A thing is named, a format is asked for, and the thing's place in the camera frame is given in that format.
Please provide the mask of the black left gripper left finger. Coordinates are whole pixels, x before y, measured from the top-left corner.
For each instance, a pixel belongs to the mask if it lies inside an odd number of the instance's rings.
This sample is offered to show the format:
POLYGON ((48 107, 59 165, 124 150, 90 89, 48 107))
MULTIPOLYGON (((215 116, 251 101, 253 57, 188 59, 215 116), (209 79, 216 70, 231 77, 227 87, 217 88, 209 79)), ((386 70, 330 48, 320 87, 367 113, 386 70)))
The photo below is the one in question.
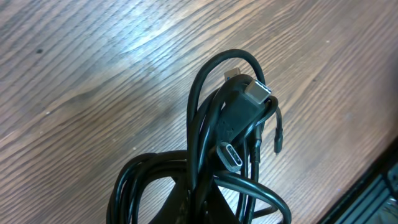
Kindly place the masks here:
POLYGON ((150 224, 186 224, 188 218, 188 190, 185 180, 178 180, 157 215, 150 224))

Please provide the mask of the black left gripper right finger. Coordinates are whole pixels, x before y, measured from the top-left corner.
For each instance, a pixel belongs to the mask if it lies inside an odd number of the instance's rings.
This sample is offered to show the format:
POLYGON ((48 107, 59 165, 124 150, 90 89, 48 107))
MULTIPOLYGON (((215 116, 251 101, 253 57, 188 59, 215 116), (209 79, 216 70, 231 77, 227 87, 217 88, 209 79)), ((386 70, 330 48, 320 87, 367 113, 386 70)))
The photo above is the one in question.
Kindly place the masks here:
POLYGON ((205 221, 209 224, 239 224, 215 182, 206 198, 205 221))

